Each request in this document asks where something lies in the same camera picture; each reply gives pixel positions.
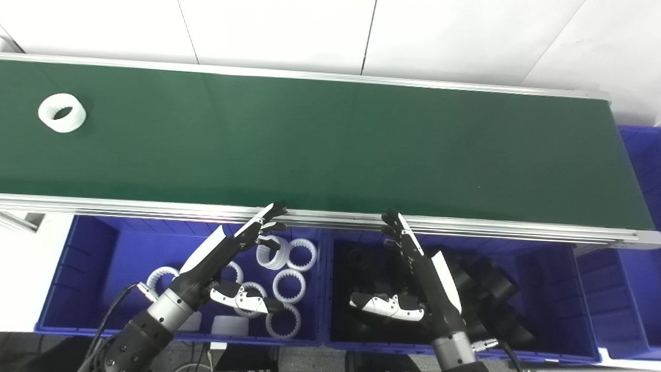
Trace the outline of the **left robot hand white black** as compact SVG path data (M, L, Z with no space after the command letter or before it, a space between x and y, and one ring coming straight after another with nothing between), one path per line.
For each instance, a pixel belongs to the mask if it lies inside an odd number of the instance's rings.
M267 239L262 233L286 230L287 226L284 223L272 222L273 218L286 213L286 201L281 200L260 210L235 235L225 236L218 243L207 239L198 248L201 253L191 255L193 266L189 269L181 269L179 277L175 278L169 289L194 311L212 299L224 298L224 294L218 292L221 285L215 277L239 252L258 245L279 250L279 243Z

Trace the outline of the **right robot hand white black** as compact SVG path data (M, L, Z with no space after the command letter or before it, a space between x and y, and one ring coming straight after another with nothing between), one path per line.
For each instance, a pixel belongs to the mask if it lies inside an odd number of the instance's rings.
M382 213L382 232L390 237L395 272L392 280L404 294L350 295L349 306L362 312L405 322L423 322L432 338L466 332L458 288L442 252L428 256L404 216L388 207Z

